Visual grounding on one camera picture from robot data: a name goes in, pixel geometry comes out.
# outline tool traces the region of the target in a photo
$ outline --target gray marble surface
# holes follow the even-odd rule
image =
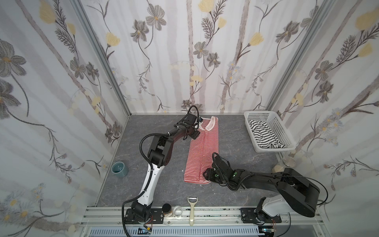
[[[147,162],[139,153],[142,137],[149,133],[165,133],[173,128],[183,115],[132,115],[121,139],[114,162],[123,161],[129,173],[118,178],[108,175],[98,202],[98,207],[120,207],[122,202],[137,196],[147,172]],[[274,153],[256,153],[247,133],[243,115],[217,115],[219,118],[219,153],[233,169],[271,172],[277,163]],[[151,138],[145,140],[143,150],[147,155]],[[189,206],[187,197],[198,197],[197,206],[255,206],[259,199],[277,193],[246,189],[233,192],[216,183],[191,184],[183,181],[190,146],[187,140],[174,144],[170,163],[164,168],[154,193],[153,206],[169,203],[172,206]]]

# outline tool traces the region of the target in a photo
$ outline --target laundry basket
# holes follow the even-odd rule
[[[282,152],[294,150],[295,141],[292,138],[290,132],[284,126],[282,120],[279,118],[278,114],[273,111],[260,110],[260,111],[246,111],[243,113],[245,116],[245,125],[249,133],[251,142],[253,143],[254,149],[258,153],[263,152]],[[257,141],[254,138],[253,131],[250,128],[249,121],[265,121],[269,128],[275,133],[281,143],[286,144],[288,148],[261,148],[258,146]]]

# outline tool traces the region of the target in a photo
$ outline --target vent grille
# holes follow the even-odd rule
[[[157,226],[152,233],[138,234],[139,227],[127,227],[131,236],[252,236],[259,233],[258,226]],[[92,227],[89,237],[126,236],[122,227]]]

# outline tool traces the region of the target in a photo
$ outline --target red and white striped shirt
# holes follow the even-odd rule
[[[208,184],[203,172],[212,167],[212,154],[218,153],[218,118],[203,118],[199,125],[200,135],[191,140],[184,172],[184,181],[195,184]]]

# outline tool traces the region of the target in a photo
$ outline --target peeler handle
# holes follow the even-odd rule
[[[189,214],[189,225],[190,226],[193,226],[193,222],[194,222],[194,211],[193,211],[193,207],[194,207],[195,205],[193,205],[193,204],[191,204],[191,212],[190,212],[190,214]]]

